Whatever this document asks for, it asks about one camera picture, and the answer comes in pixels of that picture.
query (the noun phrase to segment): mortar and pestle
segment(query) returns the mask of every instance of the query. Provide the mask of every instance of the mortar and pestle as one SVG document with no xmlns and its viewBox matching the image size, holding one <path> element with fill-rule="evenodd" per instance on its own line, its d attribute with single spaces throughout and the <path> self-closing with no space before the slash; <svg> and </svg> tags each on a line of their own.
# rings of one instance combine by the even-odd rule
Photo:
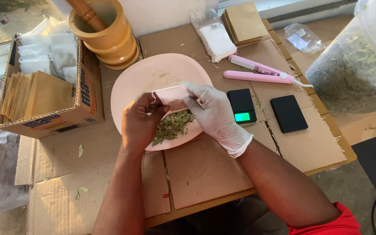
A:
<svg viewBox="0 0 376 235">
<path fill-rule="evenodd" d="M 70 30 L 109 69 L 123 70 L 139 58 L 138 42 L 117 0 L 67 0 Z"/>
</svg>

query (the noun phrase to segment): window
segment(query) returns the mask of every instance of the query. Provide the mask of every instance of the window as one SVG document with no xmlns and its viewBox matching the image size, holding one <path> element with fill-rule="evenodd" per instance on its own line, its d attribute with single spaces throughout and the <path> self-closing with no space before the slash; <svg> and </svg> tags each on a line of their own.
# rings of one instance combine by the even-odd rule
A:
<svg viewBox="0 0 376 235">
<path fill-rule="evenodd" d="M 0 0 L 0 43 L 10 41 L 15 33 L 33 30 L 43 21 L 44 15 L 65 20 L 46 0 Z"/>
</svg>

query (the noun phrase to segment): stack of paper bags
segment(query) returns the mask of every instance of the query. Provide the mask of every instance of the stack of paper bags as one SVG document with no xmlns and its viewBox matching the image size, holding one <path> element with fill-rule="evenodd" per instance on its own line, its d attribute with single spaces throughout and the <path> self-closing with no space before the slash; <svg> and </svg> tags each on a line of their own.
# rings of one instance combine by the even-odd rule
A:
<svg viewBox="0 0 376 235">
<path fill-rule="evenodd" d="M 257 42 L 268 35 L 254 1 L 226 8 L 222 20 L 234 45 Z"/>
<path fill-rule="evenodd" d="M 5 84 L 4 123 L 73 107 L 72 88 L 72 83 L 41 71 L 13 73 Z"/>
</svg>

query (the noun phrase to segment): pink plate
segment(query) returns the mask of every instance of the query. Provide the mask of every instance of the pink plate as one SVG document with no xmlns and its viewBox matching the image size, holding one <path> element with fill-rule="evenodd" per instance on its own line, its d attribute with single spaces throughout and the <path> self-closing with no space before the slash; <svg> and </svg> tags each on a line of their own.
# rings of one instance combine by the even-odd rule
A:
<svg viewBox="0 0 376 235">
<path fill-rule="evenodd" d="M 114 83 L 111 93 L 112 118 L 120 134 L 123 109 L 137 96 L 144 92 L 178 86 L 180 82 L 213 85 L 201 65 L 182 54 L 151 56 L 124 70 Z M 173 148 L 192 140 L 202 132 L 196 120 L 188 123 L 187 127 L 187 135 L 179 135 L 171 141 L 164 140 L 162 144 L 154 147 L 150 144 L 146 150 L 159 151 Z"/>
</svg>

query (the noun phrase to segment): person's left hand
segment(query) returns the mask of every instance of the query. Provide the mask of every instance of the person's left hand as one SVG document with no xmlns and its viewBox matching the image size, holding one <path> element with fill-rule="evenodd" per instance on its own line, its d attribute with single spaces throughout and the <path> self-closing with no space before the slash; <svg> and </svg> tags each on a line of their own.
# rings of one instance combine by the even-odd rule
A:
<svg viewBox="0 0 376 235">
<path fill-rule="evenodd" d="M 151 93 L 143 93 L 124 108 L 121 129 L 125 150 L 143 152 L 152 142 L 160 120 L 169 111 L 157 96 L 154 104 L 150 104 L 153 101 Z"/>
</svg>

